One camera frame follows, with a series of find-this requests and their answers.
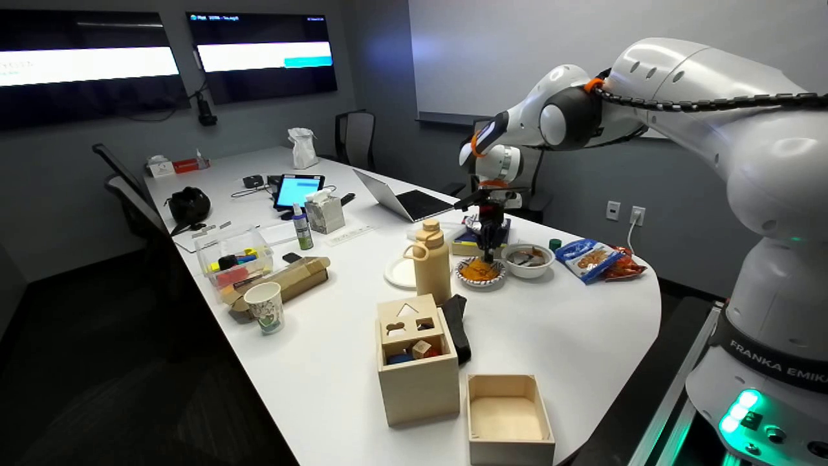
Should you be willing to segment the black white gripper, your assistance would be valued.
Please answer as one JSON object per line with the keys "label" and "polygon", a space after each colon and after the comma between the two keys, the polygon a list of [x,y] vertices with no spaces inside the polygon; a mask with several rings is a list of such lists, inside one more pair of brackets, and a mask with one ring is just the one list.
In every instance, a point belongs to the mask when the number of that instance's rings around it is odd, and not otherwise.
{"label": "black white gripper", "polygon": [[522,156],[514,144],[479,148],[473,139],[460,144],[457,163],[470,171],[470,192],[460,197],[457,210],[479,207],[479,255],[495,261],[505,240],[505,210],[519,207],[522,197],[514,178],[522,171]]}

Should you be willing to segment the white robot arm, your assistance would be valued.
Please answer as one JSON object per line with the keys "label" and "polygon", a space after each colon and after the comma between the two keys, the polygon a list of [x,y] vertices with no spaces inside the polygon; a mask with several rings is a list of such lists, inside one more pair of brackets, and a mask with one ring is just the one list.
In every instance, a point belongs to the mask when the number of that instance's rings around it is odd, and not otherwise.
{"label": "white robot arm", "polygon": [[755,236],[700,359],[696,415],[729,459],[828,466],[828,110],[782,69],[685,38],[648,37],[602,73],[548,69],[457,149],[473,202],[513,195],[522,153],[665,136],[716,175]]}

